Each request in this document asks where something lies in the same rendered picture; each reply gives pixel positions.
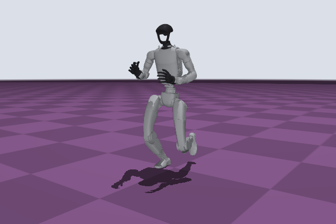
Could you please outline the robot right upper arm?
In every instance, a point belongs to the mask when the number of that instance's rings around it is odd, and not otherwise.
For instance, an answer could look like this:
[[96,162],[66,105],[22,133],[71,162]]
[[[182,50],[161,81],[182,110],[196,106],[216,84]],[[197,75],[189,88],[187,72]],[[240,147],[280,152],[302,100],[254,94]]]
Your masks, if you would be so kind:
[[142,72],[144,72],[146,74],[145,79],[147,79],[149,77],[149,70],[151,69],[151,67],[154,63],[154,52],[155,52],[155,50],[152,50],[152,51],[149,51],[147,53],[146,60],[145,60],[145,63],[144,63],[144,68],[142,70]]

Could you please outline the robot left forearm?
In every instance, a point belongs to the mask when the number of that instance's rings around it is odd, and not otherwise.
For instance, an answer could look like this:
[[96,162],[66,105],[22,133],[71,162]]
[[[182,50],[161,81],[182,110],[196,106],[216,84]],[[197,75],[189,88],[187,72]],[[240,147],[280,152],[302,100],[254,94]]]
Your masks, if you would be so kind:
[[180,76],[178,78],[175,77],[175,85],[180,85],[180,84],[184,84],[184,83],[189,83],[191,81],[193,81],[194,79],[196,79],[197,74],[196,72],[192,71],[189,74],[185,74],[184,76]]

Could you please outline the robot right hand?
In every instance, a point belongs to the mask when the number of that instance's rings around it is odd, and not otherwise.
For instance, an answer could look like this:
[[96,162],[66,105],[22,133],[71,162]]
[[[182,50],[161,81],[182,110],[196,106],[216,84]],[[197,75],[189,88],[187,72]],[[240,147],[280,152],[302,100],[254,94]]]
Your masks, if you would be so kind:
[[133,62],[133,64],[131,65],[132,67],[130,67],[129,71],[134,74],[138,79],[139,79],[139,75],[141,73],[143,73],[141,70],[139,70],[139,61],[136,63],[136,62]]

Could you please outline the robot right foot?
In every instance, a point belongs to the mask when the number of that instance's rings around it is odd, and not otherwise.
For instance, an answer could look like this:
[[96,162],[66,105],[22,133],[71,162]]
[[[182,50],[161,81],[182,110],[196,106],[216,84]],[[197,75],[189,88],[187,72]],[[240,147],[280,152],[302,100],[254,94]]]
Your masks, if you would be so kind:
[[154,165],[155,168],[163,168],[167,165],[171,165],[171,160],[168,158],[168,160],[161,159],[157,164]]

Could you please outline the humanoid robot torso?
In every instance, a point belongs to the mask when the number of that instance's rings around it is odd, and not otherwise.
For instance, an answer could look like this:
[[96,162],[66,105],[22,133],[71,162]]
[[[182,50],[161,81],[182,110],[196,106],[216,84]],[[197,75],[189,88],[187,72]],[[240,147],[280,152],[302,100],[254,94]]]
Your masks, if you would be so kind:
[[[162,46],[163,47],[163,46]],[[154,59],[156,64],[157,72],[165,72],[162,69],[165,69],[172,76],[178,78],[182,76],[182,59],[177,56],[176,49],[180,49],[174,45],[168,45],[167,47],[171,47],[169,49],[161,49],[162,47],[158,46],[158,48],[154,52]],[[157,73],[157,75],[164,75],[162,73]],[[165,77],[159,77],[165,78]],[[165,80],[160,80],[165,81]],[[161,100],[160,103],[163,106],[172,108],[173,103],[175,102],[175,98],[179,98],[179,93],[176,93],[176,88],[173,84],[170,83],[162,83],[169,84],[164,85],[165,91],[161,92]]]

